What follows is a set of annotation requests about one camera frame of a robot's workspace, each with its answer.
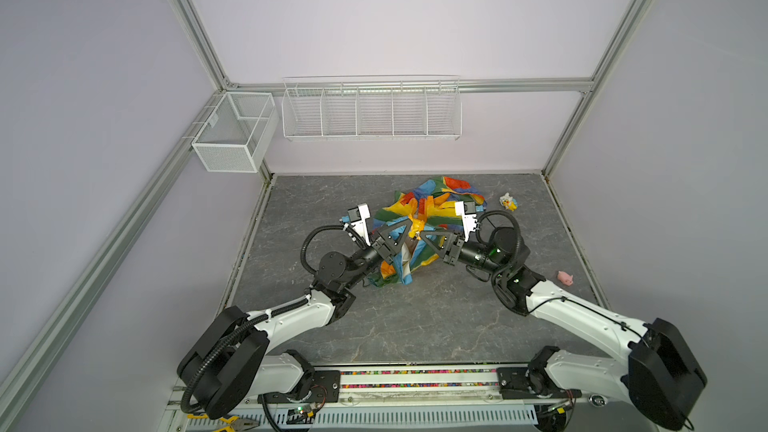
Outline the rainbow striped jacket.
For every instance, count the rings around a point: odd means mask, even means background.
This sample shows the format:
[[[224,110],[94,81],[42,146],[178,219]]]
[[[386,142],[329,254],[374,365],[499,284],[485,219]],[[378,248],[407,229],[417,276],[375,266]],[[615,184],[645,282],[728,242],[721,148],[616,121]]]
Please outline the rainbow striped jacket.
[[[394,202],[378,209],[373,215],[375,230],[396,224],[391,232],[397,239],[409,225],[406,252],[398,252],[393,262],[382,263],[369,277],[376,287],[412,282],[412,274],[421,267],[434,263],[437,253],[417,238],[419,232],[445,230],[461,235],[464,232],[462,218],[456,212],[461,202],[473,203],[482,208],[485,197],[470,183],[448,176],[437,176],[407,191],[397,191]]]

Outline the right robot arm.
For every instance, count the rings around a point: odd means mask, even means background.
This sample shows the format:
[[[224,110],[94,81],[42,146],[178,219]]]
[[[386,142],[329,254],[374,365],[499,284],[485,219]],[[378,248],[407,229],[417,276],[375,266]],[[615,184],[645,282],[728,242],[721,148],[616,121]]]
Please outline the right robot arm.
[[[500,215],[507,225],[483,231]],[[530,269],[521,227],[507,210],[488,211],[461,234],[420,231],[441,259],[486,275],[502,305],[521,317],[555,324],[604,352],[604,357],[543,348],[528,365],[536,395],[579,390],[631,404],[657,426],[693,430],[691,412],[708,379],[680,330],[657,318],[634,319],[586,301]]]

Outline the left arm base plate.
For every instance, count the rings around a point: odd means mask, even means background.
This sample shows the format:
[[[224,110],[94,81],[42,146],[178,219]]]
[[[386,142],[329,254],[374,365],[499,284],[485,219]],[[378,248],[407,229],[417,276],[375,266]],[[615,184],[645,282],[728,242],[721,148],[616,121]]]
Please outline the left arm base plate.
[[[341,371],[316,370],[306,373],[289,392],[269,392],[269,404],[336,403],[341,392]]]

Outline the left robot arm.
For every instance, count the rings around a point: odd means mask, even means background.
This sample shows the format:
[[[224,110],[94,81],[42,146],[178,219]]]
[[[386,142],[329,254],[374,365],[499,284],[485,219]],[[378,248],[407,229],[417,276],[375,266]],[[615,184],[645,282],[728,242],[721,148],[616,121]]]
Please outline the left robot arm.
[[[277,346],[342,318],[353,304],[352,287],[392,261],[412,227],[410,220],[385,226],[365,241],[350,225],[335,225],[357,244],[346,256],[326,253],[310,267],[311,286],[297,299],[265,310],[224,309],[182,359],[180,409],[211,419],[229,414],[245,399],[281,394],[291,400],[312,394],[314,367],[297,351],[273,354]]]

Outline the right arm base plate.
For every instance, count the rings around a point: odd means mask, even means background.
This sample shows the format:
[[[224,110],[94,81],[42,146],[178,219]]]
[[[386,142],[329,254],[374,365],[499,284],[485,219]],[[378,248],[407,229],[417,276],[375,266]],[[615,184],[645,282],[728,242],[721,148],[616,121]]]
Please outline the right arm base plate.
[[[543,369],[527,366],[509,366],[496,369],[499,392],[504,400],[515,399],[578,399],[578,389],[563,389]]]

